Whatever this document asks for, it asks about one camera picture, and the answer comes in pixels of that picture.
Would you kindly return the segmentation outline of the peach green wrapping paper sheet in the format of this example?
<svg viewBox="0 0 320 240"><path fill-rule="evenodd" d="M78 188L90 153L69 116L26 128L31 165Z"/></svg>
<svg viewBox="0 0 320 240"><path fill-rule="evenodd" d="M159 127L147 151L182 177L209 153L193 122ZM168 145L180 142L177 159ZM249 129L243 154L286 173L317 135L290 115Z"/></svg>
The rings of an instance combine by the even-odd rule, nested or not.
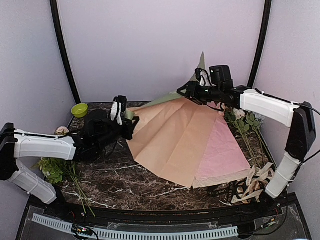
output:
<svg viewBox="0 0 320 240"><path fill-rule="evenodd" d="M190 188L218 112L173 91L128 108L126 115L139 117L133 138L127 142L133 159L157 177Z"/></svg>

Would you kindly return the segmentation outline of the white rose stem bunch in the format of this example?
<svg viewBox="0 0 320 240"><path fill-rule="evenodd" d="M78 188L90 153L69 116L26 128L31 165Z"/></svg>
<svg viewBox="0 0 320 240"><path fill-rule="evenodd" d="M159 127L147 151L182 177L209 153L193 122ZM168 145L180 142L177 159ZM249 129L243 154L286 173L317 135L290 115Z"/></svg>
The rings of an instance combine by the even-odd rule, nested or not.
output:
<svg viewBox="0 0 320 240"><path fill-rule="evenodd" d="M224 119L250 166L262 169L269 162L261 135L264 117L258 113L228 107Z"/></svg>

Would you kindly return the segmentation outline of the green hydrangea leaf bunch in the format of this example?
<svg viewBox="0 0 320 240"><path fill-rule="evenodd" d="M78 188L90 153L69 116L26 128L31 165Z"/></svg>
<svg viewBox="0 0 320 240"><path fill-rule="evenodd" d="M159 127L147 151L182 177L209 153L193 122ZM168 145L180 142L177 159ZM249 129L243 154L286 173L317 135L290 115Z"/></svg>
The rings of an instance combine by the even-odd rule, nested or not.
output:
<svg viewBox="0 0 320 240"><path fill-rule="evenodd" d="M65 179L71 179L77 189L84 213L87 213L86 207L88 207L92 215L96 217L89 198L81 187L80 180L82 178L77 174L77 164L75 161L53 157L41 157L33 168L38 168L46 178L46 181L53 185L60 184Z"/></svg>

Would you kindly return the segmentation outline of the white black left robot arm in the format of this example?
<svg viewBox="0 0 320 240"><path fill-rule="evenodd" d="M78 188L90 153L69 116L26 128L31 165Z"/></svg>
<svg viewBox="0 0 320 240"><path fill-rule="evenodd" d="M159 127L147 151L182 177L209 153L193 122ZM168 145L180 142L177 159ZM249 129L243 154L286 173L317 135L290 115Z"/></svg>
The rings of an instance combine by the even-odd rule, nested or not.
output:
<svg viewBox="0 0 320 240"><path fill-rule="evenodd" d="M43 158L63 161L87 161L98 158L105 148L119 138L131 140L139 117L117 121L95 120L93 126L84 126L80 132L50 135L24 131L6 123L0 130L0 179L15 184L32 195L60 218L67 218L70 206L59 199L56 188L29 169L23 161Z"/></svg>

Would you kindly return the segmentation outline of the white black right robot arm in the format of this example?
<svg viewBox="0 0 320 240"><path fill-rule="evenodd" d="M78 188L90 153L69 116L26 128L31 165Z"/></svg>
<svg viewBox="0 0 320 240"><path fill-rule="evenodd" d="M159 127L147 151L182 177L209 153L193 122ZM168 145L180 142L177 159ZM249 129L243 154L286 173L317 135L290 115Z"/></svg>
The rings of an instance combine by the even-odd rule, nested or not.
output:
<svg viewBox="0 0 320 240"><path fill-rule="evenodd" d="M260 114L283 126L275 135L276 143L284 141L280 144L283 155L277 155L275 175L265 189L265 194L273 199L281 195L300 168L311 159L308 153L317 137L315 115L320 112L307 101L289 101L243 85L221 89L201 86L197 81L187 82L177 93L198 105L222 102L226 106Z"/></svg>

